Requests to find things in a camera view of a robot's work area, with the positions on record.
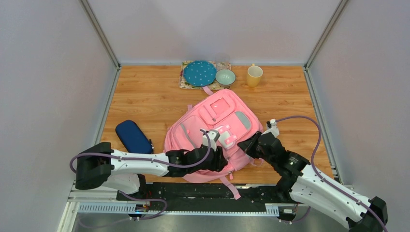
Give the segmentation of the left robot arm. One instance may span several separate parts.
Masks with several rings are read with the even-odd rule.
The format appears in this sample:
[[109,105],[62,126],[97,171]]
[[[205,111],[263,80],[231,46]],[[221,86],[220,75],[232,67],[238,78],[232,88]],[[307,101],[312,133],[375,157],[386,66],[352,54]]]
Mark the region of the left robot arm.
[[191,151],[170,150],[158,154],[140,154],[112,149],[110,142],[99,143],[72,159],[76,166],[75,187],[90,190],[107,187],[143,200],[148,188],[143,175],[184,177],[197,171],[221,171],[227,164],[222,148],[205,145]]

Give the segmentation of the navy blue pencil case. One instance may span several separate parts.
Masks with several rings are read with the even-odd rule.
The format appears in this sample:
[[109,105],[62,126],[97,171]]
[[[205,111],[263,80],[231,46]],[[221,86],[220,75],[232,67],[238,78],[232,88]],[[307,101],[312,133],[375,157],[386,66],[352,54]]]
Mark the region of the navy blue pencil case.
[[138,125],[132,120],[125,120],[115,128],[116,134],[130,153],[153,154],[152,141],[149,140]]

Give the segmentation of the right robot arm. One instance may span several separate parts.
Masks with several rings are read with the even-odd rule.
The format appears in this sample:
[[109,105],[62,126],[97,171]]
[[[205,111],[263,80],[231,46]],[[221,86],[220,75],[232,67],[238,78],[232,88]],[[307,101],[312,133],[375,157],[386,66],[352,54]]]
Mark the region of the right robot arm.
[[272,133],[257,132],[238,146],[247,155],[263,159],[280,175],[276,197],[308,205],[339,222],[351,232],[384,232],[386,202],[345,187],[323,174],[308,159],[287,150]]

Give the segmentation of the pink student backpack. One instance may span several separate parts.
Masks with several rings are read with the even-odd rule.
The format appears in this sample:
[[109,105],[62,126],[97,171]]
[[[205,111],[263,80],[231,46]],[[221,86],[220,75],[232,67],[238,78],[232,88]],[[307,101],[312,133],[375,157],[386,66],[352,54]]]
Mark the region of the pink student backpack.
[[168,130],[164,150],[193,150],[204,141],[201,129],[215,130],[219,133],[216,142],[221,146],[227,164],[220,171],[198,170],[187,174],[183,179],[191,183],[205,183],[220,179],[230,189],[237,200],[241,196],[226,176],[233,178],[233,172],[252,163],[253,158],[238,146],[239,142],[251,138],[263,127],[257,116],[232,90],[207,91],[209,96],[190,107],[187,112]]

